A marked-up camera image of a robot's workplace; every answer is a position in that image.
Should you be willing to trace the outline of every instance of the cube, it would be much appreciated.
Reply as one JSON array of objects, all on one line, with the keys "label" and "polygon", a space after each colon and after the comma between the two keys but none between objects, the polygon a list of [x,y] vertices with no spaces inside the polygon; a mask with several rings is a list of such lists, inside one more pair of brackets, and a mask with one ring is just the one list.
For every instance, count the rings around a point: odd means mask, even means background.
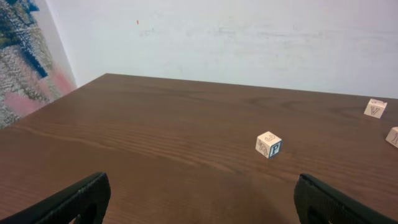
[{"label": "cube", "polygon": [[257,137],[256,150],[263,156],[272,158],[280,152],[282,148],[282,140],[270,131]]},{"label": "cube", "polygon": [[386,109],[386,106],[386,102],[371,99],[369,100],[368,106],[366,107],[364,114],[375,118],[381,118],[381,115]]},{"label": "cube", "polygon": [[387,135],[386,141],[398,148],[398,127],[392,128]]}]

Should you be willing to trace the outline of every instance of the white wall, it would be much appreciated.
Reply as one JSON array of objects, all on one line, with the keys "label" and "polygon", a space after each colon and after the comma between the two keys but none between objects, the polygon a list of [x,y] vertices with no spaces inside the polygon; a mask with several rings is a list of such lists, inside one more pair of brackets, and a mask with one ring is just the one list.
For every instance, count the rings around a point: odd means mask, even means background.
[{"label": "white wall", "polygon": [[396,0],[47,1],[79,86],[109,72],[398,98]]}]

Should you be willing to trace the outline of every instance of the colorful painting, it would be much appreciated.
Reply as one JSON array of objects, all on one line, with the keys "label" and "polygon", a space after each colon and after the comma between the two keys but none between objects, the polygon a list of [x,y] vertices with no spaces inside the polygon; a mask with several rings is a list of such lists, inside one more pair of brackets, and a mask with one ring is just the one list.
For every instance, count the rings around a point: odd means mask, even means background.
[{"label": "colorful painting", "polygon": [[57,68],[32,0],[0,0],[0,128],[74,89]]}]

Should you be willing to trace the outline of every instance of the brown tabletop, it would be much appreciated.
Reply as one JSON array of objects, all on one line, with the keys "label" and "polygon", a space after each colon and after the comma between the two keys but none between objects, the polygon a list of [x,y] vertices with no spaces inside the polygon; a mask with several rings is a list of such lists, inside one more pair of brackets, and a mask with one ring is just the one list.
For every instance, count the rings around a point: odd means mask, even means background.
[{"label": "brown tabletop", "polygon": [[398,220],[398,100],[381,100],[377,119],[363,96],[104,75],[0,130],[0,219],[105,171],[104,223],[297,223],[303,172]]}]

